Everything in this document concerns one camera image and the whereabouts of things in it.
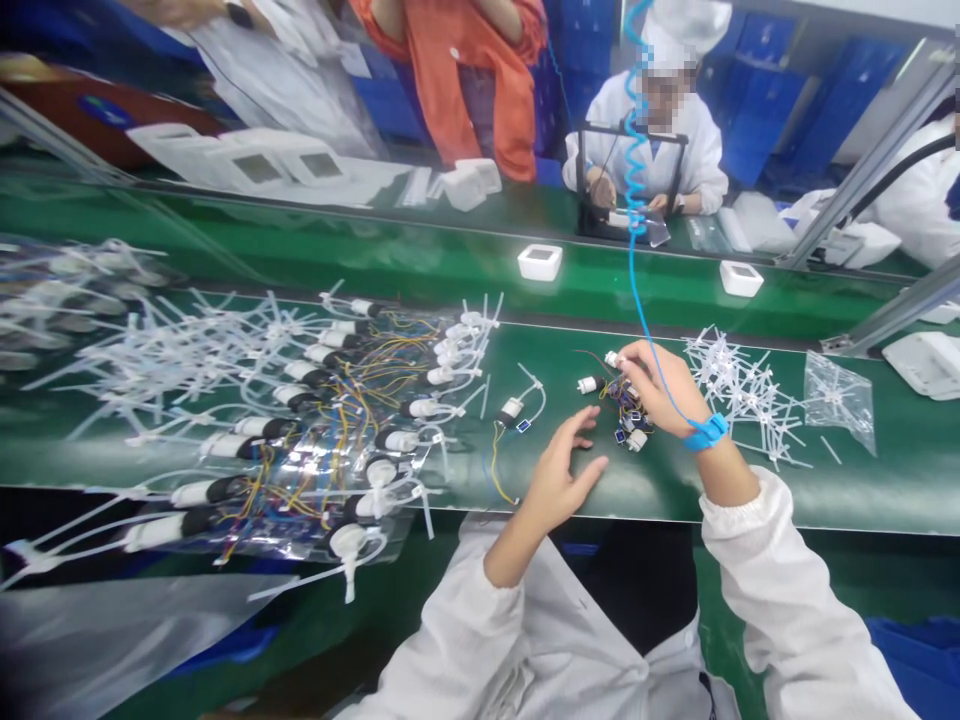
person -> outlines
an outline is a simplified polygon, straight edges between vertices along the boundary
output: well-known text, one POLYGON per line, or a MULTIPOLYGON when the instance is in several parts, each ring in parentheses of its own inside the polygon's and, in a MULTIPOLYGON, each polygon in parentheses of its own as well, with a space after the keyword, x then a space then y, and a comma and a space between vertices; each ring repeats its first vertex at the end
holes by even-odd
MULTIPOLYGON (((891 167, 945 135, 960 137, 960 115, 951 95, 934 112, 936 119, 917 130, 897 151, 891 167)), ((935 270, 960 253, 960 222, 951 217, 949 193, 960 182, 956 144, 910 167, 858 218, 876 222, 900 238, 901 249, 935 270)))
POLYGON ((248 127, 319 138, 344 157, 386 155, 318 0, 118 0, 194 45, 248 127))
MULTIPOLYGON (((685 215, 710 215, 717 212, 727 193, 729 181, 720 170, 723 154, 720 130, 710 110, 694 91, 696 64, 726 33, 731 9, 723 3, 687 0, 678 7, 655 3, 644 22, 641 39, 652 49, 652 59, 637 76, 638 94, 646 100, 646 110, 638 112, 653 133, 686 135, 689 144, 680 163, 680 185, 675 206, 668 210, 670 184, 677 166, 680 146, 651 141, 636 151, 646 169, 638 179, 646 186, 645 197, 650 210, 664 215, 682 212, 685 215)), ((630 116, 636 103, 626 91, 629 71, 607 80, 590 103, 588 123, 619 127, 630 116)), ((627 192, 627 154, 634 140, 626 135, 615 136, 586 132, 584 160, 586 185, 596 205, 613 209, 617 196, 627 192)), ((578 134, 566 138, 567 161, 563 180, 577 190, 578 134)))
MULTIPOLYGON (((652 421, 686 437, 691 426, 674 402, 698 422, 712 413, 683 359, 659 346, 656 353, 672 400, 646 340, 620 351, 620 369, 652 421)), ((602 482, 606 457, 592 459, 576 477, 570 471, 573 453, 591 448, 585 433, 599 411, 584 408, 560 426, 509 520, 467 516, 420 629, 394 653, 377 692, 338 720, 740 717, 730 687, 704 667, 696 602, 685 626, 638 651, 549 537, 602 482)), ((787 485, 749 467, 729 436, 700 450, 696 462, 703 540, 720 564, 724 599, 746 623, 747 663, 767 674, 771 720, 917 720, 864 622, 834 596, 826 565, 794 527, 787 485)), ((664 551, 653 545, 637 553, 655 559, 664 551)), ((637 580, 629 563, 618 567, 618 584, 637 580)), ((654 583, 644 591, 656 596, 664 588, 654 583)), ((661 605, 674 602, 668 595, 661 605)), ((641 620, 654 629, 659 622, 641 620)))
POLYGON ((534 65, 546 47, 541 0, 350 0, 371 39, 413 64, 430 136, 446 165, 491 158, 534 182, 534 65))

white sleeve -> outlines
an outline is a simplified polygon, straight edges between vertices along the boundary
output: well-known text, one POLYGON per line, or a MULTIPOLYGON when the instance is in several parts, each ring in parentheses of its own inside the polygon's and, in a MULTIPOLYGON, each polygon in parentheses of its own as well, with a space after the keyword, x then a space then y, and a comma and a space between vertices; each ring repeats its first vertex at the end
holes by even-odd
POLYGON ((481 526, 472 518, 423 606, 420 629, 397 648, 377 692, 337 720, 473 720, 491 689, 523 660, 523 583, 495 588, 483 570, 503 523, 481 526))
POLYGON ((317 58, 340 56, 340 36, 317 0, 251 0, 277 40, 291 55, 310 67, 317 58))
POLYGON ((703 205, 701 213, 713 215, 723 206, 723 197, 727 194, 730 181, 720 169, 720 159, 723 157, 720 129, 706 107, 702 110, 705 117, 701 117, 684 159, 687 167, 683 173, 684 189, 681 192, 700 193, 703 205))
MULTIPOLYGON (((617 125, 623 119, 618 115, 620 103, 616 102, 615 92, 617 87, 610 80, 604 83, 600 92, 590 103, 587 110, 587 122, 596 124, 617 125)), ((577 142, 578 134, 572 132, 566 137, 567 161, 563 164, 563 182, 576 192, 577 190, 577 157, 580 154, 580 147, 577 142)), ((594 165, 603 165, 610 158, 614 159, 610 152, 613 144, 617 141, 616 135, 607 135, 605 133, 584 133, 583 151, 586 155, 586 161, 594 165)))
POLYGON ((789 488, 753 471, 761 486, 753 502, 700 505, 723 596, 747 625, 747 664, 768 671, 771 720, 917 720, 863 620, 834 596, 827 566, 794 527, 789 488))

blue coiled cord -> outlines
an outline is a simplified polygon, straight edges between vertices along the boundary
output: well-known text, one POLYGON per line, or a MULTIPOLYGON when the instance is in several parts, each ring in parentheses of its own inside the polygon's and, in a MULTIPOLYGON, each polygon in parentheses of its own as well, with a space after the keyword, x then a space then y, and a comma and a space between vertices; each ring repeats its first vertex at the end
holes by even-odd
POLYGON ((644 45, 643 40, 640 39, 640 36, 637 35, 634 27, 637 25, 640 15, 645 13, 650 5, 653 4, 653 0, 640 0, 636 5, 634 5, 629 12, 627 13, 627 22, 624 25, 624 31, 626 32, 627 38, 640 50, 640 59, 633 69, 627 74, 627 82, 625 89, 627 91, 627 96, 633 102, 633 109, 630 111, 630 115, 627 116, 626 120, 626 131, 627 134, 633 138, 633 143, 631 143, 630 148, 627 150, 627 209, 628 216, 630 218, 630 287, 633 290, 633 299, 637 303, 637 313, 640 315, 640 325, 643 327, 643 334, 647 338, 647 342, 650 343, 650 350, 653 352, 653 359, 657 365, 657 372, 660 373, 660 381, 663 383, 663 389, 667 393, 667 397, 670 398, 670 403, 673 405, 673 409, 679 413, 680 417, 686 420, 690 425, 692 425, 697 430, 706 430, 706 426, 694 422, 686 415, 683 414, 683 411, 677 407, 676 401, 673 399, 673 395, 670 394, 670 388, 667 387, 667 379, 663 376, 663 369, 660 367, 660 359, 657 357, 657 348, 654 345, 653 337, 650 335, 650 328, 647 326, 647 318, 643 314, 643 304, 640 302, 640 293, 637 291, 637 275, 634 269, 633 256, 637 248, 637 238, 641 235, 644 235, 647 232, 646 216, 644 211, 647 208, 647 203, 643 199, 643 191, 646 190, 646 186, 641 182, 641 177, 643 176, 643 171, 646 169, 646 166, 640 160, 640 146, 643 143, 648 142, 647 136, 640 131, 640 124, 637 122, 638 111, 642 110, 642 117, 647 115, 647 102, 643 98, 642 94, 638 94, 634 89, 637 85, 637 79, 647 68, 647 57, 652 57, 653 48, 650 48, 644 45))

left hand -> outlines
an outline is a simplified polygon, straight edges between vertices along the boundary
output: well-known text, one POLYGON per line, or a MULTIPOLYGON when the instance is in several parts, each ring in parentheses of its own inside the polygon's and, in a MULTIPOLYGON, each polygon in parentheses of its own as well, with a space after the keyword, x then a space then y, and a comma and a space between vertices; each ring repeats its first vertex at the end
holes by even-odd
POLYGON ((122 0, 159 27, 189 32, 227 14, 223 0, 122 0))
POLYGON ((569 418, 540 456, 533 472, 533 480, 517 520, 544 537, 573 515, 587 499, 609 463, 607 456, 594 458, 580 475, 570 474, 570 455, 574 448, 589 448, 592 440, 581 437, 582 430, 597 426, 594 419, 600 414, 597 406, 585 407, 569 418))

